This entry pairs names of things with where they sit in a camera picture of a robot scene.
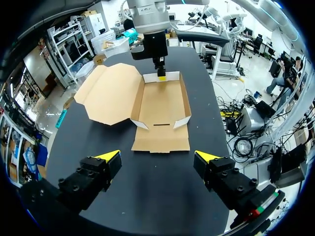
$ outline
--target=plastic bin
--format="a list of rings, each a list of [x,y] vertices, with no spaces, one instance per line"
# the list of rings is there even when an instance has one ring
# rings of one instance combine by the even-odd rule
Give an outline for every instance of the plastic bin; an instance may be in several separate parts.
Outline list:
[[[82,68],[75,75],[77,80],[85,81],[88,75],[93,71],[94,66],[95,66],[94,61],[90,61],[86,63],[84,66],[82,66]]]
[[[94,48],[94,52],[96,54],[101,54],[102,45],[104,41],[113,42],[116,40],[115,32],[111,29],[108,32],[105,32],[101,35],[96,36],[95,38],[91,39],[92,46]]]
[[[129,48],[129,38],[122,38],[116,41],[113,41],[114,46],[101,50],[107,58],[119,54],[125,53],[130,50]]]

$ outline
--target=cardboard box flap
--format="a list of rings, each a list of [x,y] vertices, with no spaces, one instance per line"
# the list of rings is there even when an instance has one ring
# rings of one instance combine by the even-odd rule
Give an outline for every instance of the cardboard box flap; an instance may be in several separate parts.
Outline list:
[[[100,70],[91,73],[78,91],[89,118],[108,125],[130,118],[142,76],[134,66],[122,63]]]
[[[132,151],[149,151],[151,153],[169,153],[170,151],[189,151],[188,138],[183,139],[136,139]]]
[[[105,65],[98,65],[92,73],[87,77],[87,79],[84,81],[80,89],[77,91],[77,93],[74,96],[74,100],[77,103],[83,104],[84,100],[88,96],[89,92],[93,88],[93,86],[97,83],[98,79],[101,77],[103,72],[105,71],[107,67]]]

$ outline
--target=desk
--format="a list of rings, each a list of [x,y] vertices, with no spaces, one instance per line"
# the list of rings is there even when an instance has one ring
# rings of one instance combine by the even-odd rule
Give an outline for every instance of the desk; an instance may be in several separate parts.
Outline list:
[[[226,43],[229,42],[227,38],[225,38],[222,35],[219,35],[218,33],[214,32],[213,30],[210,30],[205,27],[194,27],[190,29],[190,26],[179,26],[180,30],[188,30],[188,31],[180,31],[176,30],[175,32],[177,34],[179,42],[182,41],[191,41],[193,42],[193,47],[195,48],[194,42],[205,42],[205,43],[213,43],[215,45],[218,45],[218,49],[216,52],[216,58],[217,60],[215,61],[215,65],[213,68],[213,73],[210,76],[211,79],[215,79],[218,66],[219,66],[219,61],[221,57],[221,51],[222,47],[225,46]]]
[[[266,43],[262,43],[263,45],[265,45],[265,48],[264,48],[264,52],[263,52],[263,57],[265,57],[265,51],[266,51],[266,47],[276,51],[272,46],[266,44]]]
[[[104,64],[136,66],[141,74],[156,73],[152,59],[114,55]],[[218,235],[229,210],[209,192],[193,168],[194,151],[229,155],[226,136],[208,72],[193,48],[169,47],[166,71],[180,71],[191,108],[189,152],[150,154],[131,151],[136,126],[125,120],[107,126],[89,120],[85,108],[72,103],[56,134],[47,179],[57,186],[87,155],[120,149],[123,166],[106,193],[100,192],[81,216],[100,225],[135,234]]]

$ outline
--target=unfolded cardboard box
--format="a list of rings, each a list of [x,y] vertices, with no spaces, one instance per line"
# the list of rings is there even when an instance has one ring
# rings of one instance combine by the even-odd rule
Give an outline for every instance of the unfolded cardboard box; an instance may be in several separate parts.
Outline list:
[[[131,150],[165,152],[190,150],[187,123],[191,116],[180,72],[141,75],[134,66],[97,66],[74,99],[90,119],[115,125],[130,119],[137,131]]]

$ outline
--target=cardboard box lid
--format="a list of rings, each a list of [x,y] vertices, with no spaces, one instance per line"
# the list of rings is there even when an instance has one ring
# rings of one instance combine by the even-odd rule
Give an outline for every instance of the cardboard box lid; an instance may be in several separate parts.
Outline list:
[[[113,125],[130,118],[142,76],[134,66],[98,65],[74,99],[83,104],[90,119]]]

